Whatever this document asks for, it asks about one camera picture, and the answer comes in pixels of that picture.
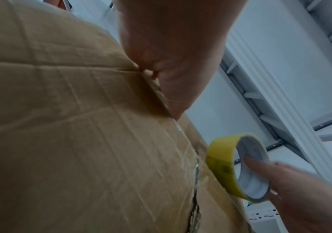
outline cardboard tear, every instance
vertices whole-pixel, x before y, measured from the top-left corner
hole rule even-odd
[[[194,192],[192,198],[192,210],[190,211],[188,228],[186,233],[197,233],[199,229],[199,224],[201,220],[201,213],[199,211],[199,205],[197,202],[197,192],[198,192],[198,179],[199,179],[199,159],[197,159],[197,165],[194,171]]]

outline torn cardboard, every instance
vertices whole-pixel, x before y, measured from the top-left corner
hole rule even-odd
[[[0,0],[0,232],[245,233],[241,213],[111,36]]]

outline cardboard box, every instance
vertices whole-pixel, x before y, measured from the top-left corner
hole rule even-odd
[[[249,232],[117,42],[0,0],[0,232]]]

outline white wall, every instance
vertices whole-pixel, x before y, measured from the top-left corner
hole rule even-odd
[[[332,112],[332,44],[296,0],[250,0],[234,28],[312,121]]]
[[[208,144],[217,137],[242,133],[253,133],[266,146],[274,143],[221,68],[186,114]]]

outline roll of tape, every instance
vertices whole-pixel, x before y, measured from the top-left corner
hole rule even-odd
[[[239,178],[234,173],[235,153],[241,160]],[[250,170],[244,157],[269,161],[259,139],[252,134],[242,134],[213,140],[207,150],[206,163],[228,193],[254,203],[264,201],[270,191],[270,182]]]

